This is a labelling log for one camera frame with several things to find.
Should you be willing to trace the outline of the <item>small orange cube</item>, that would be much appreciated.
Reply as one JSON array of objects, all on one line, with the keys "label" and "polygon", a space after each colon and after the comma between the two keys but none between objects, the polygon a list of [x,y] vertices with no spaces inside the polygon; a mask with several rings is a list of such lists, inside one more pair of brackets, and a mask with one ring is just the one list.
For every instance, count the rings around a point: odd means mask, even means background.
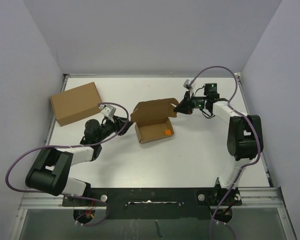
[{"label": "small orange cube", "polygon": [[172,132],[171,132],[170,129],[166,129],[166,130],[164,131],[164,133],[165,133],[166,136],[170,136],[170,135],[172,134]]}]

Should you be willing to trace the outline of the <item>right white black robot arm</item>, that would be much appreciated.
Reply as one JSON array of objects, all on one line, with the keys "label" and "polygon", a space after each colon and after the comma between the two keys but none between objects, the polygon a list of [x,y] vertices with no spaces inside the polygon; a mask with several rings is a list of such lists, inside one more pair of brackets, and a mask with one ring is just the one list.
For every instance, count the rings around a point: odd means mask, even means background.
[{"label": "right white black robot arm", "polygon": [[181,102],[174,112],[191,115],[195,109],[207,119],[217,117],[228,125],[226,146],[233,157],[223,173],[217,177],[216,188],[212,192],[213,200],[222,205],[231,197],[229,191],[238,186],[241,175],[252,160],[258,160],[263,150],[263,133],[261,118],[236,110],[226,98],[221,98],[217,92],[216,83],[206,83],[202,89],[203,96],[196,96],[189,80],[183,86],[186,88]]}]

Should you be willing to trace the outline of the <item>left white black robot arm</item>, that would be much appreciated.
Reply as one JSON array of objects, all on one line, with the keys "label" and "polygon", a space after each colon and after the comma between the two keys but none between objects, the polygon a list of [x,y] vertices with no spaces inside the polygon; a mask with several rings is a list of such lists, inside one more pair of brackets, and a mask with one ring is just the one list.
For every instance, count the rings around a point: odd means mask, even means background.
[{"label": "left white black robot arm", "polygon": [[71,166],[96,160],[102,150],[100,142],[112,134],[124,135],[132,125],[132,121],[118,116],[113,120],[104,117],[102,122],[88,120],[80,147],[40,150],[25,178],[25,185],[53,196],[73,195],[79,205],[87,205],[92,199],[91,185],[69,177]]}]

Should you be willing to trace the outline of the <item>closed brown cardboard box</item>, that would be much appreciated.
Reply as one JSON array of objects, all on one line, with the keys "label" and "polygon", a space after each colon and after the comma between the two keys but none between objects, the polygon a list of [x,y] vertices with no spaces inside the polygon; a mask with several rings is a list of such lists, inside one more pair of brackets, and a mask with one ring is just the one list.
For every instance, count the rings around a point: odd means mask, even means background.
[{"label": "closed brown cardboard box", "polygon": [[90,82],[50,97],[54,116],[63,127],[101,112],[102,102],[94,82]]}]

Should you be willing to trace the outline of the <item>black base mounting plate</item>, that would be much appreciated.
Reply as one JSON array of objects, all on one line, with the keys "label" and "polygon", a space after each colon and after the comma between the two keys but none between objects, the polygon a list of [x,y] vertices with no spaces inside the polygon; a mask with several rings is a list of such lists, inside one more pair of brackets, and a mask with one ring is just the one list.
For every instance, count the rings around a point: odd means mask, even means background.
[{"label": "black base mounting plate", "polygon": [[214,187],[186,188],[91,188],[83,199],[65,196],[64,207],[75,207],[75,217],[105,207],[108,220],[210,220],[214,207],[221,205],[215,218],[229,221],[231,208],[242,205],[238,188],[224,191]]}]

